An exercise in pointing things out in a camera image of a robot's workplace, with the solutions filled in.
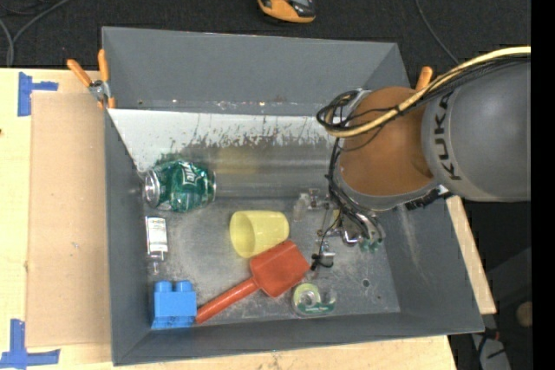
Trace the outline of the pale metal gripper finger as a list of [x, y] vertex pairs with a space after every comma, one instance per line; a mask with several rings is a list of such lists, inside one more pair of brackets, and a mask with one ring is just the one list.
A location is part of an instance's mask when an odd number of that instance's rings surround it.
[[330, 208], [330, 201], [320, 195], [318, 189], [309, 189], [299, 194], [295, 204], [293, 205], [293, 221], [300, 223], [311, 212], [324, 211]]
[[316, 240], [310, 256], [310, 270], [316, 271], [321, 268], [331, 268], [334, 265], [335, 255], [336, 252], [331, 249], [330, 243], [327, 240]]

